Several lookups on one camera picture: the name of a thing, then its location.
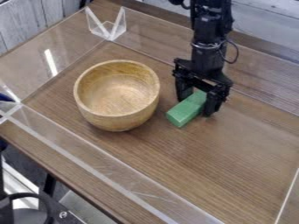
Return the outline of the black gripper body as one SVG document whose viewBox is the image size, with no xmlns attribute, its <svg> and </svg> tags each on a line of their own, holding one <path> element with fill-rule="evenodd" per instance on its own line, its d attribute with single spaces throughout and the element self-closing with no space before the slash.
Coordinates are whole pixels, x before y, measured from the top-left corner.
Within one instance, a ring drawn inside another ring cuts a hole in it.
<svg viewBox="0 0 299 224">
<path fill-rule="evenodd" d="M 191 58 L 174 60 L 174 78 L 183 78 L 191 82 L 192 88 L 198 88 L 206 94 L 210 91 L 224 92 L 228 97 L 232 80 L 223 73 L 226 61 L 227 43 L 215 45 L 200 43 L 191 44 Z"/>
</svg>

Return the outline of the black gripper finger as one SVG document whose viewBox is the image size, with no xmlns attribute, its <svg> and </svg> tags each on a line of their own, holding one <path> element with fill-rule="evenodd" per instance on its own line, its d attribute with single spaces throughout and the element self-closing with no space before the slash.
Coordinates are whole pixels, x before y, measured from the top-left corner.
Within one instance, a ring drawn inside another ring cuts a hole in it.
<svg viewBox="0 0 299 224">
<path fill-rule="evenodd" d="M 207 94 L 207 100 L 204 103 L 203 115 L 210 117 L 220 110 L 222 103 L 226 101 L 227 96 L 224 92 L 210 91 Z"/>
<path fill-rule="evenodd" d="M 182 102 L 192 94 L 192 84 L 183 78 L 175 79 L 176 97 L 178 101 Z"/>
</svg>

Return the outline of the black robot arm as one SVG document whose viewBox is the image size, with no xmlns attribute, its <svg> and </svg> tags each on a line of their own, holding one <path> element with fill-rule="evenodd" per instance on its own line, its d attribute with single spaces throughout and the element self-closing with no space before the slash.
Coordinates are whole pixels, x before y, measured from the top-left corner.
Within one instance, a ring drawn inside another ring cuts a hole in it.
<svg viewBox="0 0 299 224">
<path fill-rule="evenodd" d="M 191 58 L 174 59 L 176 97 L 182 102 L 198 88 L 207 94 L 203 115 L 211 116 L 220 110 L 230 96 L 234 82 L 223 73 L 224 64 L 239 59 L 239 47 L 230 40 L 234 17 L 231 0 L 168 0 L 191 12 Z"/>
</svg>

